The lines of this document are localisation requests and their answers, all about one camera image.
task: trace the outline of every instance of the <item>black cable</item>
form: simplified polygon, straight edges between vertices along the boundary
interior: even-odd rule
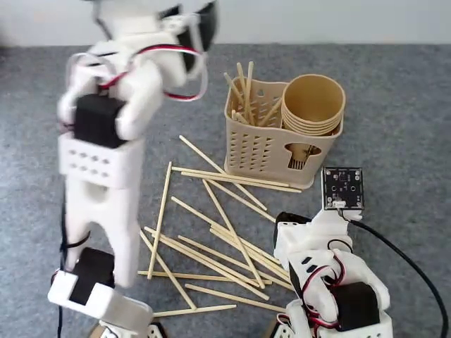
[[[91,232],[88,232],[86,237],[83,238],[82,240],[74,244],[68,244],[68,236],[66,232],[66,188],[63,189],[63,203],[61,205],[60,227],[61,227],[61,245],[59,247],[59,251],[61,253],[61,256],[59,270],[64,271],[64,268],[66,266],[66,259],[68,257],[68,249],[75,248],[76,246],[84,244],[91,235]],[[58,306],[58,332],[57,332],[58,338],[61,338],[62,330],[63,330],[63,307]]]
[[[94,22],[100,27],[101,31],[105,34],[107,40],[112,40],[113,35],[110,30],[107,28],[105,22],[100,18],[100,4],[101,0],[94,0],[93,11],[92,11],[92,19]]]
[[[432,291],[432,294],[434,295],[435,301],[438,304],[438,307],[440,309],[440,313],[442,315],[442,331],[440,333],[440,338],[446,338],[449,330],[449,322],[448,322],[448,314],[446,312],[445,304],[443,303],[442,297],[440,296],[440,293],[438,292],[435,285],[432,283],[432,281],[429,279],[429,277],[424,273],[424,271],[410,258],[408,255],[406,255],[404,252],[402,252],[399,248],[397,248],[392,242],[390,242],[388,239],[386,239],[381,233],[377,232],[372,227],[369,227],[368,225],[365,225],[362,222],[359,222],[357,220],[348,220],[344,217],[343,211],[340,209],[338,210],[338,215],[341,216],[345,221],[351,223],[352,225],[355,225],[356,227],[359,227],[360,229],[366,230],[367,232],[371,233],[373,236],[380,239],[385,245],[390,247],[395,253],[397,253],[402,259],[404,259],[421,277],[421,279],[428,285],[429,289]]]
[[[342,239],[338,239],[338,238],[331,239],[329,242],[327,242],[327,249],[328,250],[330,250],[330,244],[333,243],[333,242],[340,242],[340,243],[344,244],[350,250],[351,254],[354,253],[354,250],[352,250],[352,247],[348,243],[346,243]]]

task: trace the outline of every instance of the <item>humanoid robot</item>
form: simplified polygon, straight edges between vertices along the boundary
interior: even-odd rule
[[[102,338],[162,337],[149,326],[152,309],[114,287],[131,287],[137,275],[144,133],[165,96],[193,101],[204,94],[216,3],[196,13],[181,14],[176,6],[158,14],[133,2],[109,1],[108,30],[96,16],[109,39],[70,58],[67,90],[58,104],[58,119],[67,129],[58,140],[66,178],[63,243],[48,298],[99,319]],[[198,94],[170,93],[199,76]],[[114,255],[87,247],[92,223],[103,228]]]

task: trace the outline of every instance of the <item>plastic basket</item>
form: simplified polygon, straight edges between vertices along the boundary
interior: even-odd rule
[[[240,81],[233,82],[240,90]],[[252,80],[251,110],[256,124],[271,110],[283,95],[287,83]],[[329,136],[304,136],[282,129],[279,111],[265,125],[256,127],[234,121],[232,110],[243,111],[236,95],[229,89],[224,114],[227,128],[227,155],[224,169],[228,174],[262,178],[288,183],[291,187],[306,189],[314,182],[333,142],[342,133],[343,119]],[[315,149],[306,154],[302,165],[294,159],[292,145]]]

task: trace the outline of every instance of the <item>white robot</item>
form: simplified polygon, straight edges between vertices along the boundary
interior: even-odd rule
[[[346,220],[362,218],[362,170],[324,168],[322,183],[323,208],[313,219],[277,217],[274,256],[299,299],[278,317],[271,337],[392,338],[388,289],[352,253],[347,234]]]
[[[99,16],[96,21],[110,39],[70,58],[58,104],[67,129],[58,140],[66,188],[61,269],[48,298],[99,319],[102,338],[162,337],[149,326],[152,309],[114,287],[131,287],[137,275],[145,130],[165,96],[193,101],[204,94],[216,5],[191,14],[180,14],[179,6],[147,13],[129,1],[109,1],[111,31]],[[198,94],[170,93],[199,76]],[[87,247],[92,223],[103,228],[114,256]]]

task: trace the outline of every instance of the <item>red wire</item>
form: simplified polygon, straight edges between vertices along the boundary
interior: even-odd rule
[[[145,53],[145,52],[147,52],[147,51],[156,51],[156,50],[159,50],[159,49],[171,49],[171,50],[174,50],[174,51],[192,51],[192,52],[194,52],[194,53],[199,53],[198,51],[196,51],[195,49],[190,48],[190,47],[178,46],[178,45],[173,45],[173,44],[157,44],[157,45],[155,45],[155,46],[148,46],[148,47],[145,47],[145,48],[143,48],[143,49],[140,49],[140,50],[137,51],[136,53],[134,53],[134,54],[131,56],[130,60],[128,61],[128,64],[131,65],[131,63],[132,63],[134,57],[136,57],[136,55],[143,54],[143,53]],[[109,89],[110,87],[116,85],[116,84],[117,84],[124,76],[126,76],[129,72],[130,72],[130,70],[127,70],[127,71],[125,71],[125,72],[123,72],[123,73],[121,73],[121,74],[115,76],[112,80],[110,80],[110,81],[107,82],[106,84],[101,84],[101,85],[100,85],[100,88],[101,88],[101,89]],[[188,99],[188,100],[189,100],[189,99],[193,99],[193,98],[195,98],[195,97],[197,96],[197,95],[184,96],[184,95],[172,94],[172,93],[168,93],[168,92],[164,92],[164,94],[165,94],[167,97],[170,97],[170,98],[172,98],[172,99],[182,99],[182,100],[183,100],[183,99]]]
[[[334,259],[335,259],[335,260],[338,262],[338,264],[340,265],[341,271],[340,271],[340,276],[338,277],[338,279],[335,280],[335,282],[333,283],[332,287],[335,287],[335,286],[339,285],[339,284],[343,281],[343,279],[344,279],[344,277],[345,277],[345,266],[343,265],[342,261],[341,261],[337,256],[334,256]],[[316,269],[316,270],[315,270],[315,271],[307,278],[307,281],[304,283],[304,286],[302,287],[302,301],[303,301],[303,303],[304,303],[304,305],[305,305],[305,307],[306,307],[306,309],[307,309],[307,311],[308,311],[308,316],[307,316],[307,317],[308,317],[309,321],[315,324],[315,327],[314,327],[314,336],[315,336],[315,337],[317,337],[316,335],[317,335],[317,333],[318,333],[319,327],[325,327],[325,328],[327,328],[327,329],[333,329],[333,328],[336,328],[336,327],[338,326],[338,323],[327,323],[327,322],[324,322],[324,321],[320,320],[320,319],[319,319],[320,313],[311,310],[311,309],[308,307],[308,305],[306,304],[306,302],[305,302],[305,300],[304,300],[304,296],[303,296],[304,293],[306,292],[307,288],[309,287],[311,281],[312,281],[312,280],[313,280],[313,279],[314,279],[321,271],[323,271],[324,269],[329,268],[329,267],[330,267],[329,265],[323,265],[323,266],[321,266],[320,268],[317,268],[317,269]]]
[[[342,261],[337,256],[334,255],[333,259],[335,259],[338,262],[338,264],[340,265],[340,269],[341,269],[338,280],[333,284],[333,287],[337,287],[345,279],[346,268],[345,268],[345,265],[342,263]]]
[[[305,293],[305,290],[307,287],[309,287],[310,282],[324,269],[329,268],[329,265],[323,265],[320,268],[317,268],[314,272],[311,273],[311,275],[307,278],[307,280],[304,283],[304,286],[302,287],[302,293]]]

